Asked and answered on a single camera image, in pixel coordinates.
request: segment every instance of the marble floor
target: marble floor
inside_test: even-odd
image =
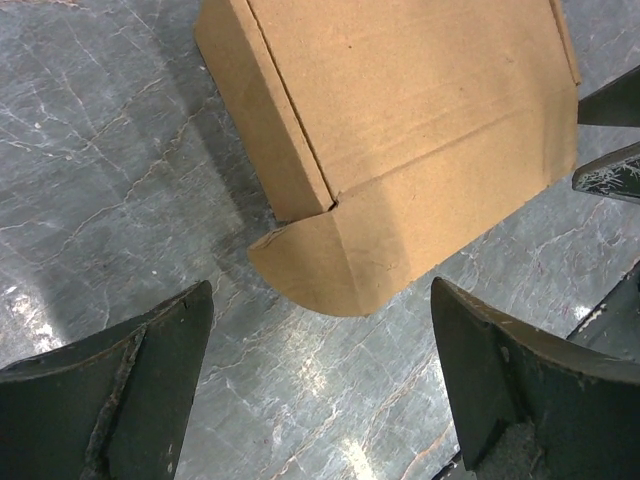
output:
[[[640,256],[640,208],[565,179],[377,314],[305,311],[248,263],[274,221],[194,44],[198,3],[0,0],[0,366],[209,279],[176,478],[429,480],[456,451],[434,275],[567,335]],[[640,63],[640,0],[564,3],[582,95]],[[580,162],[638,137],[581,128]]]

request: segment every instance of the cardboard box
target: cardboard box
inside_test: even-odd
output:
[[[372,313],[573,169],[559,0],[204,0],[195,35],[276,217],[294,302]]]

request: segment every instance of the brown cardboard box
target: brown cardboard box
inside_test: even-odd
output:
[[[559,0],[204,0],[195,34],[278,219],[249,258],[368,314],[570,172]]]

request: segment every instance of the box seam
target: box seam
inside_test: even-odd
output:
[[[564,54],[567,57],[567,63],[569,64],[571,77],[573,78],[573,82],[576,85],[580,85],[582,83],[582,76],[580,75],[580,68],[578,66],[578,59],[576,57],[575,48],[573,46],[573,42],[571,41],[569,26],[567,25],[564,16],[564,9],[562,8],[562,4],[558,0],[549,0],[549,6],[551,7],[551,13],[553,14],[553,18],[556,22],[556,28],[558,29],[558,35],[560,36],[560,41],[562,42]]]
[[[556,94],[568,91],[569,88],[568,87],[562,87],[559,88],[557,90],[554,90],[552,92],[549,92],[546,97],[552,97]],[[441,152],[447,148],[450,148],[452,145],[455,145],[458,142],[464,141],[466,139],[468,139],[471,136],[474,136],[476,134],[478,134],[479,132],[481,132],[482,130],[486,129],[486,128],[490,128],[492,126],[495,126],[496,124],[503,122],[505,120],[508,120],[511,117],[514,117],[516,115],[520,115],[523,113],[523,109],[517,109],[511,112],[508,112],[504,115],[502,115],[501,117],[498,117],[494,120],[492,120],[491,122],[485,123],[482,126],[467,132],[463,135],[461,135],[460,137],[457,137],[455,139],[452,139],[451,141],[445,143],[444,145],[440,145],[437,148],[434,148],[424,154],[421,154],[415,158],[413,158],[412,160],[409,160],[405,163],[403,163],[402,165],[398,165],[397,167],[392,168],[391,170],[384,172],[382,175],[379,175],[377,177],[371,178],[369,180],[367,180],[366,182],[357,185],[356,187],[350,188],[349,190],[347,190],[346,192],[340,192],[340,195],[335,199],[335,206],[338,206],[340,201],[349,197],[352,197],[356,194],[358,194],[359,192],[361,192],[362,190],[365,190],[367,188],[369,188],[370,185],[374,184],[374,183],[378,183],[378,182],[383,182],[385,181],[387,178],[397,175],[399,172],[402,172],[404,170],[406,170],[409,167],[414,166],[417,163],[422,163],[425,160],[427,160],[428,158],[430,158],[432,155]]]
[[[298,124],[298,128],[300,129],[300,132],[302,133],[302,136],[304,138],[305,143],[307,144],[307,147],[309,148],[309,151],[311,152],[311,156],[313,157],[313,160],[316,163],[316,167],[318,168],[318,171],[320,172],[320,176],[322,177],[322,181],[324,182],[324,185],[327,189],[327,191],[329,192],[329,195],[331,196],[331,199],[335,202],[336,201],[336,195],[334,194],[333,190],[331,189],[331,185],[329,184],[328,180],[327,180],[327,176],[325,175],[325,172],[322,168],[322,165],[320,164],[320,161],[318,159],[318,154],[315,150],[315,148],[313,147],[313,144],[311,143],[311,139],[309,137],[309,133],[307,132],[306,127],[304,126],[304,122],[302,121],[302,118],[300,116],[300,112],[298,111],[298,107],[296,106],[295,102],[293,101],[293,97],[291,96],[291,92],[289,91],[289,88],[287,87],[286,82],[284,81],[284,76],[282,75],[282,72],[280,71],[280,67],[278,66],[278,62],[276,62],[276,58],[275,55],[273,54],[273,50],[271,49],[271,45],[269,45],[269,41],[267,40],[267,36],[265,34],[264,29],[262,28],[262,24],[260,23],[260,19],[258,18],[258,15],[256,14],[253,5],[251,4],[250,0],[245,0],[247,8],[249,9],[249,12],[251,12],[251,16],[253,17],[253,20],[256,22],[256,26],[258,27],[258,32],[260,32],[260,37],[262,38],[262,41],[264,42],[265,48],[267,50],[267,53],[269,55],[269,59],[271,60],[271,63],[273,64],[273,68],[276,71],[276,74],[278,75],[278,80],[280,81],[280,84],[282,85],[282,89],[285,93],[285,95],[287,96],[287,100],[289,102],[289,105],[291,106],[291,110],[293,111],[293,115],[295,116],[296,119],[296,123]]]
[[[336,217],[333,216],[332,218],[333,220],[333,224],[334,227],[336,229],[336,233],[338,235],[338,238],[340,239],[340,250],[342,252],[342,255],[344,257],[344,261],[347,264],[347,268],[349,269],[349,280],[351,280],[351,288],[353,288],[353,294],[356,297],[356,304],[358,305],[358,310],[362,311],[362,298],[360,296],[360,288],[358,286],[358,283],[356,281],[356,276],[355,276],[355,271],[353,269],[353,265],[351,265],[351,259],[349,257],[349,255],[347,255],[347,249],[345,248],[344,245],[344,238],[342,236],[342,230],[340,230],[340,228],[338,227],[338,223],[336,221]]]

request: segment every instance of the marble veining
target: marble veining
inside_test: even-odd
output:
[[[564,3],[582,95],[640,63],[640,1]],[[194,44],[198,8],[0,0],[0,366],[209,279],[176,478],[430,479],[456,451],[433,277],[567,335],[640,257],[640,210],[564,179],[375,315],[297,307],[247,260],[275,223]],[[639,136],[583,127],[580,163]]]

